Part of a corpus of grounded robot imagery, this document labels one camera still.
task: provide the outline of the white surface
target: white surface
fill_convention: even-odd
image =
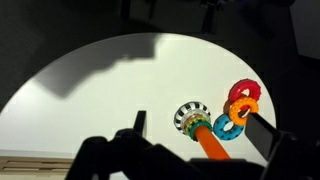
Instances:
[[[290,7],[298,52],[315,59],[320,59],[319,9],[319,0],[296,0]]]
[[[58,59],[14,95],[0,115],[0,149],[75,155],[85,138],[111,140],[133,126],[138,110],[147,110],[147,140],[185,160],[206,157],[199,143],[176,130],[173,116],[184,103],[200,101],[214,121],[232,85],[244,78],[261,85],[259,113],[275,126],[264,84],[229,51],[174,34],[103,40]],[[244,134],[221,143],[232,158],[265,165]]]

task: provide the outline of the orange peg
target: orange peg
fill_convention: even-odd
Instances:
[[[228,153],[206,126],[197,127],[194,131],[194,136],[209,158],[217,160],[230,159]]]

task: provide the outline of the red ring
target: red ring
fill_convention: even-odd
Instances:
[[[246,89],[249,89],[249,96],[256,101],[259,100],[261,95],[261,88],[259,84],[256,81],[253,81],[251,79],[243,79],[237,82],[233,87],[231,88],[229,92],[229,100],[231,103],[239,99],[242,95],[242,92]],[[240,108],[241,110],[247,110],[249,109],[249,106],[242,106]]]

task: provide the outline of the wall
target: wall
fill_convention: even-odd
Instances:
[[[290,8],[299,54],[320,60],[319,9],[319,0],[296,0]]]

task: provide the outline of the black object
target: black object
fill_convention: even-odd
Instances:
[[[203,34],[214,34],[216,24],[214,23],[215,14],[221,7],[221,0],[201,0],[200,7],[207,8],[205,16],[202,21],[201,33]]]
[[[121,1],[121,18],[122,20],[128,20],[130,17],[131,0]]]
[[[122,171],[129,179],[318,179],[319,144],[308,146],[291,133],[277,131],[259,114],[249,114],[245,134],[268,160],[266,168],[245,159],[191,159],[185,162],[160,144],[152,145],[141,134],[146,111],[139,111],[133,129],[119,130],[115,138],[86,139],[67,180],[109,179]]]

